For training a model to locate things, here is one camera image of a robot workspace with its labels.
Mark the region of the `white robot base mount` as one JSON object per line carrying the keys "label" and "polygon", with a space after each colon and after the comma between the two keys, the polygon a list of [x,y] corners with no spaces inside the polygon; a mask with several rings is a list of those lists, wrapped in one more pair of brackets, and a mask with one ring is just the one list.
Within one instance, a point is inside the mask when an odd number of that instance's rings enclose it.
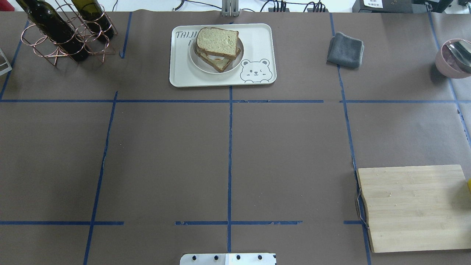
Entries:
{"label": "white robot base mount", "polygon": [[184,254],[180,265],[276,265],[274,253]]}

